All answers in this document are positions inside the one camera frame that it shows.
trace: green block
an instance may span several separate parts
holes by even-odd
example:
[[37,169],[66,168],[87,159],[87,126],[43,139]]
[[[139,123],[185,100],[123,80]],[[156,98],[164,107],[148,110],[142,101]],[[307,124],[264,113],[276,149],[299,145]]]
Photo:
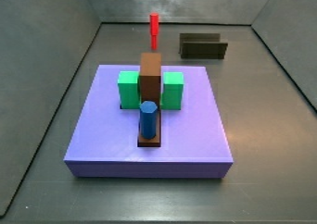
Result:
[[164,73],[164,94],[161,97],[162,109],[181,109],[184,94],[184,73]]
[[122,71],[118,78],[122,109],[139,109],[139,72]]

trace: wall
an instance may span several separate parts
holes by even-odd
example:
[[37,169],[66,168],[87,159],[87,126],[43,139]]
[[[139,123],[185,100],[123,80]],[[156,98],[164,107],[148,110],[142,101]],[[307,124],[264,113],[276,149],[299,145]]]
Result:
[[103,22],[161,22],[251,25],[268,0],[90,0]]
[[253,28],[317,108],[317,1],[271,0]]
[[87,0],[0,0],[0,19],[2,216],[101,22]]

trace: cylinder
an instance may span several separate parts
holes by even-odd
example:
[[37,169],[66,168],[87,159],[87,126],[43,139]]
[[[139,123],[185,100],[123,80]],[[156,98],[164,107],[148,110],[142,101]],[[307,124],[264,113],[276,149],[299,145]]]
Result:
[[141,131],[145,139],[157,136],[158,106],[153,101],[144,101],[141,104]]

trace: purple platform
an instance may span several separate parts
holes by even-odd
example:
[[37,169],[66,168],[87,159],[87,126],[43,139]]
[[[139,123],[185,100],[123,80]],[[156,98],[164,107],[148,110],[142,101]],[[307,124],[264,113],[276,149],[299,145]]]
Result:
[[102,65],[75,127],[65,162],[78,177],[222,178],[233,164],[205,67],[162,67],[184,72],[182,110],[162,110],[161,147],[138,147],[139,110],[122,110],[117,86],[122,70]]

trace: brown block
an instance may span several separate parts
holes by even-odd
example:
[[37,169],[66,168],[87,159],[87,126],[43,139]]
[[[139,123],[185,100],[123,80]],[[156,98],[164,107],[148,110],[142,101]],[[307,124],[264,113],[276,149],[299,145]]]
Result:
[[153,139],[145,139],[142,137],[142,132],[139,128],[138,146],[161,147],[161,111],[158,111],[158,118],[157,118],[157,136]]
[[142,98],[160,97],[161,94],[161,75],[160,76],[141,76],[141,95]]
[[141,63],[141,98],[144,101],[154,101],[160,108],[161,98],[161,54],[142,53]]
[[141,76],[161,76],[161,53],[142,53]]

